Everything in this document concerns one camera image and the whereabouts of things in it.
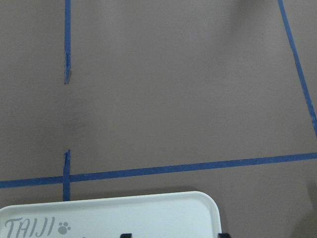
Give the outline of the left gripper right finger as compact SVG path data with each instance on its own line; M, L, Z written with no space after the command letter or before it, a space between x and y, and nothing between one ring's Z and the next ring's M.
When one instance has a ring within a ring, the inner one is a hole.
M218 233L218 238L229 238L229 234L228 233Z

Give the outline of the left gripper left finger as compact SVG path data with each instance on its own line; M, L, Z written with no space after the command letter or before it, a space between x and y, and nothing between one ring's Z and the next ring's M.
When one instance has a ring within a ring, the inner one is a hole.
M132 238L132 234L131 233L121 234L120 238Z

